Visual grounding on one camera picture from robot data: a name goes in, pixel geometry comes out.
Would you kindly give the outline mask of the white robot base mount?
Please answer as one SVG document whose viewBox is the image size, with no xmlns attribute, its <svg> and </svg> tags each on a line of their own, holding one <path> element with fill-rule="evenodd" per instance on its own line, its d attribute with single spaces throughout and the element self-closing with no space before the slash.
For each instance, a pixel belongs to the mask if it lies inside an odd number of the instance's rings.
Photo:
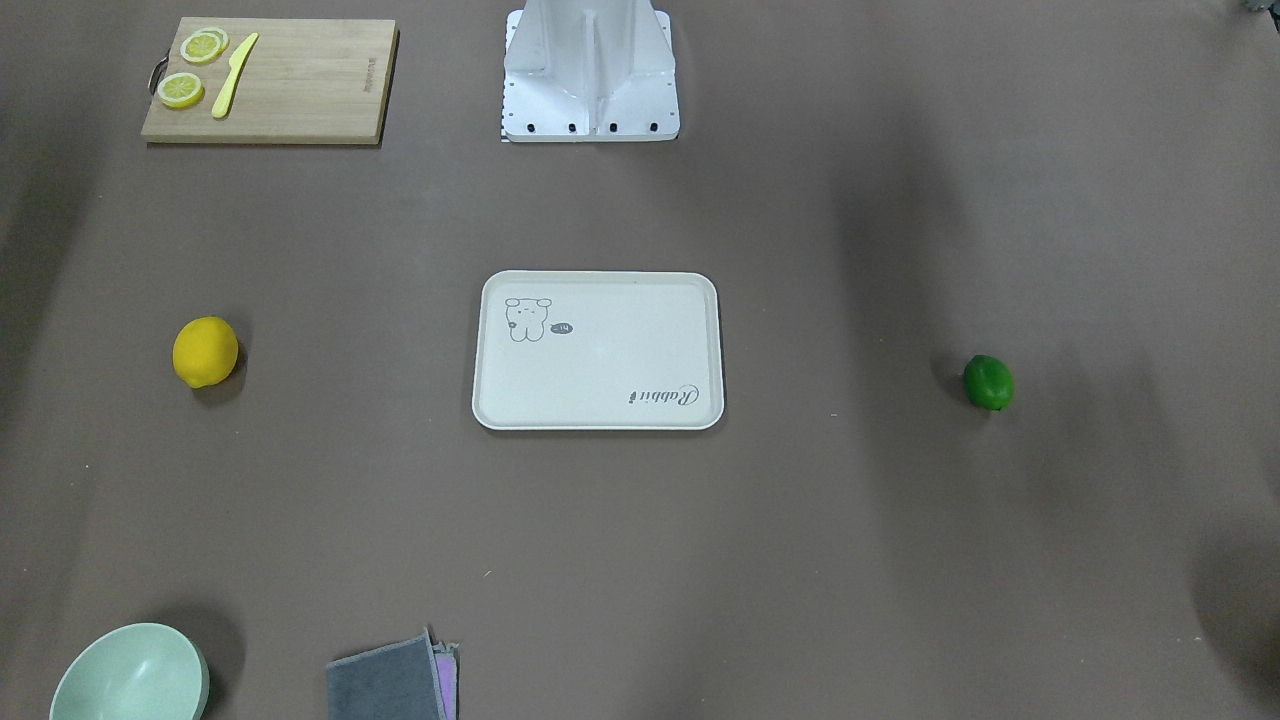
<svg viewBox="0 0 1280 720">
<path fill-rule="evenodd" d="M 652 3 L 527 1 L 504 31 L 502 141 L 678 137 L 671 18 Z"/>
</svg>

